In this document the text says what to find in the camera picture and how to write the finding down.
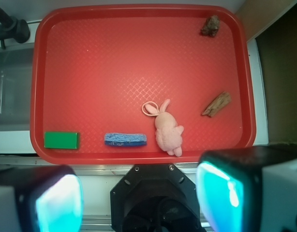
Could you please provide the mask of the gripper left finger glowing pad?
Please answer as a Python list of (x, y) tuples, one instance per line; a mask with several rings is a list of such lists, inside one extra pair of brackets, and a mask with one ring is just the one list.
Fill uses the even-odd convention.
[(69, 166), (0, 169), (0, 232), (78, 232), (83, 209)]

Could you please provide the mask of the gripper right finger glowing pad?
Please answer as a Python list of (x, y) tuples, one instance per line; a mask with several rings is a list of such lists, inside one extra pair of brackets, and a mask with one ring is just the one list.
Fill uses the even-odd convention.
[(297, 232), (297, 145), (206, 151), (196, 192), (215, 232)]

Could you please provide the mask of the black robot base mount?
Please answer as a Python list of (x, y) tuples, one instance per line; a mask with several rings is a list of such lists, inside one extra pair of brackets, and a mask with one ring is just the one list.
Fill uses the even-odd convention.
[(110, 191), (116, 232), (204, 232), (196, 185), (173, 164), (136, 164)]

